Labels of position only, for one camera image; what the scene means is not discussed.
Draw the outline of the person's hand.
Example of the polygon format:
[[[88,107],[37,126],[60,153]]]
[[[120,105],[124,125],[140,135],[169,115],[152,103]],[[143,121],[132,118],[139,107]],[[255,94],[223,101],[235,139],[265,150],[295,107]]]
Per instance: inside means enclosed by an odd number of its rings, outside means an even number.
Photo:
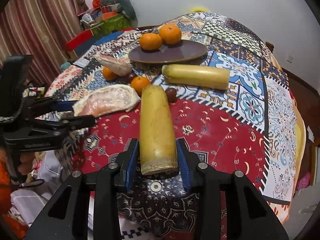
[[[34,159],[35,159],[34,152],[22,153],[20,155],[21,164],[17,168],[20,174],[27,175],[33,170]]]

